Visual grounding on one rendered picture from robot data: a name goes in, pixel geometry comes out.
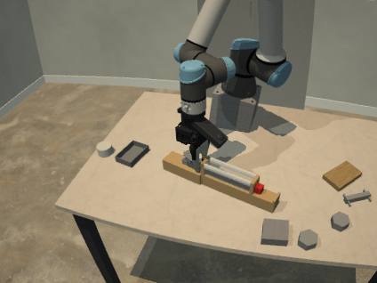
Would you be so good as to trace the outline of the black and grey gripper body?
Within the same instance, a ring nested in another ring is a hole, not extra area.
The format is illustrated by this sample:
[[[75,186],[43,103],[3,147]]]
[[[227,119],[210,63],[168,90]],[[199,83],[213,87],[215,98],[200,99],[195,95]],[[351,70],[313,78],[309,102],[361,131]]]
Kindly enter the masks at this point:
[[[188,115],[182,111],[181,107],[177,109],[181,114],[181,122],[175,127],[176,141],[185,145],[191,144],[196,139],[196,146],[200,147],[207,139],[198,132],[192,125],[194,119],[199,119],[205,116],[205,111],[199,115]],[[189,119],[193,118],[193,119]]]

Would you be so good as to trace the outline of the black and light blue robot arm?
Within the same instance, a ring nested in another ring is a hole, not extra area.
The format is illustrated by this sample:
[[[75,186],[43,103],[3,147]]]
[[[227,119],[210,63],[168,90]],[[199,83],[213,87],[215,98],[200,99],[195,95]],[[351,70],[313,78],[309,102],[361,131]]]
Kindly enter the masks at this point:
[[[205,0],[186,43],[174,49],[174,59],[180,63],[181,109],[188,115],[206,110],[206,89],[212,86],[221,83],[224,93],[247,99],[256,94],[256,77],[279,87],[291,74],[292,64],[283,49],[283,0],[258,0],[260,42],[235,39],[230,57],[217,59],[206,53],[229,2]],[[217,149],[228,139],[206,117],[194,119],[191,125]]]

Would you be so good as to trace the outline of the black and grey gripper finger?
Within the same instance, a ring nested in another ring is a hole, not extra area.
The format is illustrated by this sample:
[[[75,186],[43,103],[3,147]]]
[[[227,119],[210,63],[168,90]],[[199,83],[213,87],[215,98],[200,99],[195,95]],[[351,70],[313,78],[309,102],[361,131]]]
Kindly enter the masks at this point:
[[[198,147],[200,149],[200,154],[202,154],[202,162],[206,159],[210,142],[206,140],[203,144]]]
[[[193,142],[191,142],[191,144],[188,147],[188,150],[185,150],[183,152],[183,155],[186,158],[188,158],[189,160],[192,161],[193,166],[194,166],[196,171],[200,167],[200,165],[199,165],[199,161],[200,161],[199,154],[200,154],[200,149],[198,148],[198,146],[196,146],[196,139]]]

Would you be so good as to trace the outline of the grey cylinder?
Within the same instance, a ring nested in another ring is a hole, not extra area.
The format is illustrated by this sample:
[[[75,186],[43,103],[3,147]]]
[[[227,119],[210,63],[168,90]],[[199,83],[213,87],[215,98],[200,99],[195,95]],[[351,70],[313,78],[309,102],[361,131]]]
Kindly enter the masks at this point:
[[[101,158],[109,157],[113,153],[112,144],[110,141],[102,141],[97,144],[96,148],[98,151],[98,155]]]

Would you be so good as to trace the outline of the brown wooden board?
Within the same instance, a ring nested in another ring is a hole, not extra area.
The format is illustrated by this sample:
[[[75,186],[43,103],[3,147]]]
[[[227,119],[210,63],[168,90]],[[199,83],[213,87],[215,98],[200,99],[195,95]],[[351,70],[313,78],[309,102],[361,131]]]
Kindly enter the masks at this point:
[[[361,171],[351,165],[350,162],[345,161],[323,174],[323,179],[339,192],[361,175]]]

